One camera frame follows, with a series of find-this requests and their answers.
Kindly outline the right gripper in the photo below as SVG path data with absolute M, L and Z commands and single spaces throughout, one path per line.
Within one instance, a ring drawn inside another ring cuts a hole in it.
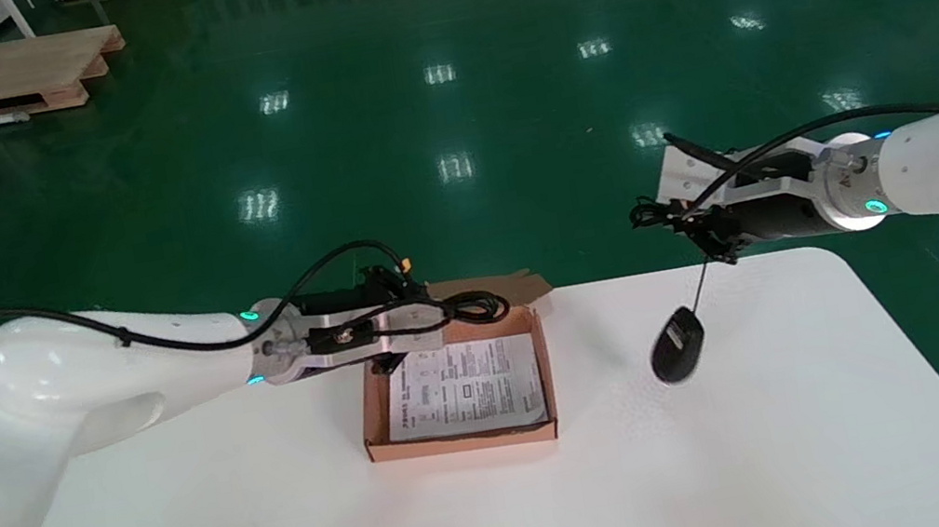
M 685 217 L 745 152 L 671 142 L 657 186 L 663 225 L 687 237 L 707 262 L 726 265 L 737 264 L 740 251 L 757 242 L 872 229 L 892 213 L 879 180 L 881 146 L 880 139 L 852 131 L 832 141 L 790 140 L 731 176 Z

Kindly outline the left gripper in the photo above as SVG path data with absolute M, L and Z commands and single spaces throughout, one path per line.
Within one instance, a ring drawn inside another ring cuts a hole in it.
M 280 306 L 279 319 L 252 342 L 259 383 L 291 384 L 361 363 L 376 376 L 391 376 L 410 353 L 444 344 L 441 307 L 410 274 L 387 265 L 360 268 L 347 289 L 257 302 L 246 315 L 248 328 Z

